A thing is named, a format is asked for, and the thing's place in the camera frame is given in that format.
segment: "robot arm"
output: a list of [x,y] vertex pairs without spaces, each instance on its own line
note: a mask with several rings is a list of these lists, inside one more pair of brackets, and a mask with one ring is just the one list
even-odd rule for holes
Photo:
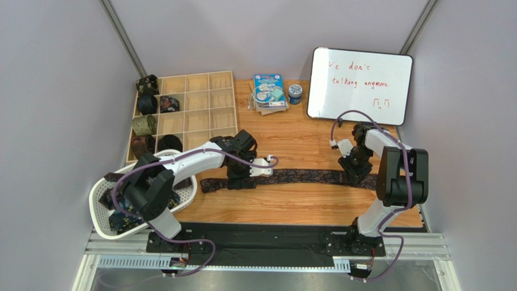
[[[370,173],[372,164],[368,160],[373,153],[381,157],[376,186],[377,199],[366,213],[352,223],[350,244],[354,252],[363,253],[376,247],[380,232],[400,213],[395,210],[407,206],[408,190],[405,176],[400,175],[400,170],[404,169],[402,149],[372,125],[357,124],[352,134],[357,143],[355,147],[347,139],[339,141],[333,147],[339,148],[341,152],[342,157],[338,162],[347,172],[351,185],[357,184]],[[428,155],[425,150],[404,146],[408,153],[410,171],[404,175],[410,175],[413,194],[410,207],[414,207],[427,199]],[[361,243],[366,243],[366,247],[354,247]]]
[[[162,235],[173,238],[181,230],[180,223],[167,208],[173,186],[192,175],[226,166],[229,189],[255,188],[255,182],[249,181],[249,177],[272,175],[269,166],[271,156],[257,159],[255,149],[256,140],[241,130],[235,137],[218,136],[196,149],[177,155],[157,158],[150,153],[146,154],[138,160],[135,169],[154,162],[170,162],[132,175],[124,182],[122,194],[145,221]],[[224,153],[237,156],[257,167],[230,159]]]

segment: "gray wall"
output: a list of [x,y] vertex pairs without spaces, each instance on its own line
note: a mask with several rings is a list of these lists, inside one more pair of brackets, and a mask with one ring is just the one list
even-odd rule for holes
[[405,141],[430,156],[433,230],[463,290],[515,290],[517,2],[441,1],[411,52]]
[[3,1],[0,52],[0,289],[70,290],[137,74],[96,0]]
[[309,78],[316,47],[398,53],[426,0],[113,0],[148,73]]

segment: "blue jar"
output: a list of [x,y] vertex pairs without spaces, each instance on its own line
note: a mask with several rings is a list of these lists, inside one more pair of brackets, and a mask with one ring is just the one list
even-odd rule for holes
[[293,84],[289,86],[289,90],[287,91],[287,95],[289,95],[289,103],[298,104],[302,100],[302,86],[298,84]]

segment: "white basket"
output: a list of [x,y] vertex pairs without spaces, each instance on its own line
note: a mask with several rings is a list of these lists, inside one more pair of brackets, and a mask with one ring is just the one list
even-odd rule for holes
[[[155,154],[155,156],[172,156],[178,153],[180,152],[177,150],[163,150]],[[131,171],[134,166],[135,164],[123,167],[115,173],[127,173]],[[192,176],[191,180],[191,186],[176,191],[176,193],[178,193],[178,195],[180,196],[180,205],[171,209],[172,213],[176,213],[180,210],[183,210],[184,208],[189,206],[194,200],[194,196],[197,191],[197,181],[195,179],[195,176]],[[102,178],[97,183],[95,183],[95,185],[92,188],[92,191],[90,191],[90,214],[92,215],[93,225],[95,226],[97,233],[105,239],[120,239],[147,228],[147,223],[143,223],[142,225],[139,225],[119,235],[117,235],[116,232],[111,230],[111,228],[109,227],[109,216],[114,212],[114,210],[107,209],[106,206],[102,205],[99,202],[99,199],[107,189],[113,188],[114,186],[115,182],[108,182],[106,181],[106,179]]]

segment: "wooden tabletop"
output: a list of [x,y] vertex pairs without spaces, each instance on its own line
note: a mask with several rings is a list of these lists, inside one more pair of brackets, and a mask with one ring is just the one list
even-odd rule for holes
[[[235,80],[238,129],[249,132],[258,143],[258,157],[275,155],[277,169],[342,170],[337,163],[340,154],[329,145],[331,120],[307,115],[308,81],[285,81],[285,87],[300,84],[302,102],[290,105],[285,112],[261,116],[248,110],[250,80]],[[353,122],[336,128],[335,140],[352,137]],[[393,127],[388,127],[396,134]],[[374,156],[372,173],[377,173],[380,159]],[[226,168],[203,172],[196,176],[225,178]],[[375,191],[326,184],[282,184],[257,186],[256,189],[219,190],[203,194],[198,188],[194,202],[175,216],[189,222],[243,222],[267,224],[349,225],[365,213],[376,199]],[[399,215],[391,226],[422,227],[415,207]]]

